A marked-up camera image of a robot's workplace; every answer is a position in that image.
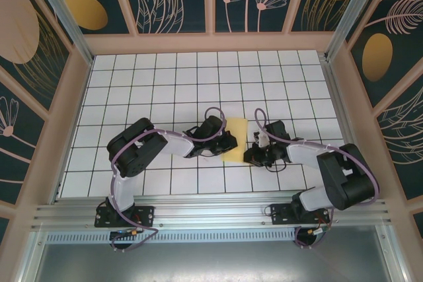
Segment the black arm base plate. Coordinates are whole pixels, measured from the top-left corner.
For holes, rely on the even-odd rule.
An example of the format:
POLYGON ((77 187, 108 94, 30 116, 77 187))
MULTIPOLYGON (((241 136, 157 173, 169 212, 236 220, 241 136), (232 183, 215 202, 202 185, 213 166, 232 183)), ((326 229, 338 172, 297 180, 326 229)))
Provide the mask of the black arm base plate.
POLYGON ((300 206, 290 203, 275 203, 270 205, 270 218, 273 225, 303 225, 317 227, 330 222, 327 209, 306 211, 300 206))
MULTIPOLYGON (((132 222, 137 223, 137 226, 153 226, 153 206, 134 205, 123 211, 123 214, 132 222)), ((132 227, 133 225, 125 221, 113 207, 105 205, 97 207, 94 226, 96 228, 118 228, 132 227)))

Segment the yellow cloth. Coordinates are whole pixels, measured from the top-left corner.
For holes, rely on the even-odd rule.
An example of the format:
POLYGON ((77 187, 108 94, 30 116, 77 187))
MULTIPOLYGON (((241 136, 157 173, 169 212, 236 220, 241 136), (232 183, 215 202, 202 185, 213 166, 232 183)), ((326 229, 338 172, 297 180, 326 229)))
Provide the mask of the yellow cloth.
POLYGON ((222 161, 243 163, 243 155, 247 147, 248 120, 244 118, 228 118, 226 130, 236 138, 237 146, 222 154, 222 161))

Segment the aluminium table edge rail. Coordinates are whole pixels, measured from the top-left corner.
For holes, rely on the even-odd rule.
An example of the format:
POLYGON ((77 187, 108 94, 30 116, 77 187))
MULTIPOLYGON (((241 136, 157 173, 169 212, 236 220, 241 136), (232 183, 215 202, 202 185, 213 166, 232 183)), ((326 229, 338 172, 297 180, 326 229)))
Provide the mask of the aluminium table edge rail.
MULTIPOLYGON (((340 124, 342 137, 345 141, 355 143, 357 141, 357 138, 353 130, 353 124, 349 115, 346 99, 344 97, 344 94, 341 91, 341 86, 338 80, 336 79, 336 74, 334 73, 331 64, 325 60, 321 61, 321 67, 323 69, 323 75, 325 76, 325 81, 327 82, 327 85, 328 85, 330 97, 332 98, 332 101, 335 103, 334 108, 335 108, 336 115, 338 116, 338 122, 340 124)), ((360 154, 360 156, 356 156, 352 154, 352 156, 358 162, 360 162, 358 165, 358 168, 364 169, 364 176, 366 177, 368 182, 371 184, 371 188, 374 191, 372 196, 357 203, 356 205, 359 205, 360 207, 371 205, 375 203, 378 199, 379 192, 380 192, 379 185, 368 163, 365 161, 364 156, 362 154, 360 154)))

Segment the galvanised metal sheet panel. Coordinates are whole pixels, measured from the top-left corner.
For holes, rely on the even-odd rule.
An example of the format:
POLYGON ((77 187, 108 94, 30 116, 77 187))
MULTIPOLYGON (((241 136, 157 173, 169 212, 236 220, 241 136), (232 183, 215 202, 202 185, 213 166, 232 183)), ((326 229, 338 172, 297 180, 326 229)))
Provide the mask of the galvanised metal sheet panel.
POLYGON ((229 230, 229 240, 178 231, 124 253, 100 232, 31 234, 18 282, 416 282, 393 228, 335 227, 312 248, 281 229, 229 230))

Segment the long aluminium mounting rail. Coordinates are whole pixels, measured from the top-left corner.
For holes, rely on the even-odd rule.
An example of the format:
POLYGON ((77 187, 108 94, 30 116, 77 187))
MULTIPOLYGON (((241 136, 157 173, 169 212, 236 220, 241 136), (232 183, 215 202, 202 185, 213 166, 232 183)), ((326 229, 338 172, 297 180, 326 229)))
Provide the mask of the long aluminium mounting rail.
MULTIPOLYGON (((289 203, 291 192, 138 196, 138 205, 153 206, 153 226, 162 230, 255 229, 272 225, 268 206, 289 203)), ((98 197, 59 199, 36 208, 33 230, 94 230, 98 197)))

